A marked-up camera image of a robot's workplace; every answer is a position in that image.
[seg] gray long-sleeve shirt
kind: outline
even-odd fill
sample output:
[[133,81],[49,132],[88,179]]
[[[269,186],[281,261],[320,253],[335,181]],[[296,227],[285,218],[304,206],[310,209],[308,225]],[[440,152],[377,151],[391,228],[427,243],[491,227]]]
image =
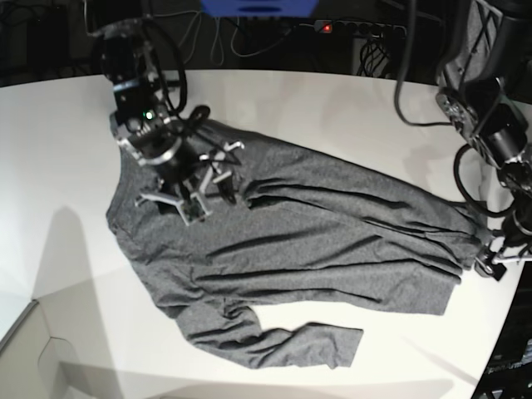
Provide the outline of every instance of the gray long-sleeve shirt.
[[[134,206],[155,174],[122,154],[108,221],[157,308],[198,348],[246,367],[347,367],[362,331],[310,323],[262,331],[250,305],[345,302],[443,314],[487,231],[464,205],[263,135],[241,140],[239,204],[186,228]],[[200,142],[193,140],[197,148]]]

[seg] wire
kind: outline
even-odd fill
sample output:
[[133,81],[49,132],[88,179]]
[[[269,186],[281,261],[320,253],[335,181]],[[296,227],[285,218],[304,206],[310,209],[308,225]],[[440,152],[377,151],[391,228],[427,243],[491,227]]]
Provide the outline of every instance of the wire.
[[[210,61],[215,64],[217,67],[221,67],[224,65],[224,62],[225,62],[225,51],[224,51],[224,44],[222,43],[222,36],[220,34],[220,29],[221,29],[221,25],[222,25],[222,22],[221,22],[221,19],[220,18],[215,18],[214,19],[214,23],[215,23],[215,28],[216,28],[216,33],[214,35],[214,41],[213,41],[213,46],[210,48]],[[219,49],[220,49],[220,55],[221,55],[221,58],[220,58],[220,62],[216,62],[214,60],[214,52],[216,52],[216,45],[219,45]]]
[[[192,60],[192,57],[195,54],[198,37],[200,35],[203,12],[197,11],[197,10],[189,10],[189,11],[171,12],[169,14],[155,14],[154,15],[154,17],[156,17],[156,18],[168,18],[168,17],[180,17],[180,16],[183,16],[183,15],[190,15],[190,14],[194,14],[194,16],[192,17],[192,20],[190,21],[189,26],[187,27],[184,36],[181,38],[181,41],[179,43],[179,47],[180,48],[182,48],[184,46],[184,44],[186,43],[187,39],[189,38],[190,33],[192,32],[192,29],[194,27],[194,24],[195,24],[196,20],[198,20],[198,25],[197,25],[197,27],[195,29],[193,43],[192,43],[192,49],[190,50],[190,54],[185,59],[185,65],[188,64]],[[213,45],[210,48],[210,58],[209,59],[214,65],[216,65],[217,67],[221,67],[225,63],[224,44],[222,43],[222,38],[221,38],[221,34],[220,34],[220,31],[221,31],[221,18],[215,17],[214,18],[214,24],[215,24],[215,34],[214,34]],[[217,46],[219,46],[219,50],[220,50],[220,61],[219,62],[217,62],[214,59]]]
[[183,57],[181,56],[180,49],[175,44],[174,40],[172,40],[172,37],[158,23],[150,19],[145,19],[144,24],[147,27],[150,27],[153,30],[155,30],[159,34],[159,36],[162,37],[162,39],[166,42],[166,45],[172,51],[172,55],[174,57],[175,65],[177,66],[177,72],[178,72],[179,80],[180,80],[180,102],[177,107],[174,107],[174,105],[172,104],[170,100],[170,91],[168,89],[168,86],[166,84],[166,79],[162,73],[160,64],[158,62],[158,57],[156,57],[155,68],[157,69],[157,73],[160,76],[160,81],[161,81],[161,85],[163,88],[163,94],[165,95],[165,99],[169,103],[168,105],[174,112],[174,115],[179,117],[179,114],[186,107],[186,103],[189,97],[189,87],[186,81],[186,74],[185,74],[185,63],[183,62]]
[[480,214],[483,214],[485,216],[488,216],[490,218],[502,218],[507,216],[508,214],[512,213],[515,208],[515,202],[512,203],[512,205],[504,210],[501,210],[500,212],[493,212],[492,210],[487,209],[486,207],[482,206],[478,201],[473,199],[470,194],[467,192],[466,188],[464,187],[461,177],[460,177],[460,165],[462,158],[466,154],[467,151],[472,150],[472,147],[469,144],[464,145],[461,147],[455,156],[455,162],[453,165],[453,175],[455,177],[456,187],[458,187],[458,190],[460,191],[460,194],[464,197],[465,201],[473,207],[473,209]]
[[169,18],[169,17],[178,17],[180,15],[186,15],[186,14],[196,14],[200,11],[190,10],[190,11],[179,11],[179,12],[171,12],[170,14],[154,14],[154,18]]
[[[237,25],[240,24],[240,18],[239,17],[237,17],[237,22],[236,23],[237,23]],[[277,40],[275,43],[271,44],[270,46],[267,46],[267,47],[263,48],[262,50],[258,50],[257,52],[251,52],[249,54],[242,54],[242,53],[237,52],[234,49],[234,39],[236,39],[236,34],[238,33],[238,31],[239,31],[239,29],[235,28],[233,36],[231,37],[231,51],[237,57],[249,58],[249,57],[258,56],[259,54],[263,54],[265,52],[269,52],[272,48],[275,48],[276,46],[278,46],[279,44],[284,42],[286,40],[286,38],[293,32],[293,29],[290,29],[287,33],[284,34],[284,36],[282,36],[279,40]]]
[[488,24],[490,23],[491,18],[493,18],[492,12],[488,14],[488,17],[486,18],[485,23],[482,23],[482,29],[480,30],[478,36],[476,37],[475,44],[473,44],[470,54],[467,57],[467,60],[465,61],[464,71],[462,72],[462,76],[460,78],[460,84],[458,85],[458,91],[461,91],[462,87],[464,86],[464,83],[466,82],[466,75],[467,75],[467,72],[469,71],[471,61],[473,60],[473,55],[476,54],[476,49],[479,46],[480,41],[482,40],[482,37],[487,32]]
[[410,69],[410,61],[412,52],[414,49],[414,39],[416,37],[416,10],[417,0],[410,0],[410,7],[408,8],[408,33],[406,35],[405,53],[401,60],[401,66],[399,66],[399,72],[397,74],[396,90],[393,96],[393,105],[395,106],[396,113],[399,118],[409,126],[418,127],[432,127],[432,126],[451,126],[450,122],[432,122],[432,123],[416,123],[410,122],[401,111],[401,89],[406,80],[406,75]]

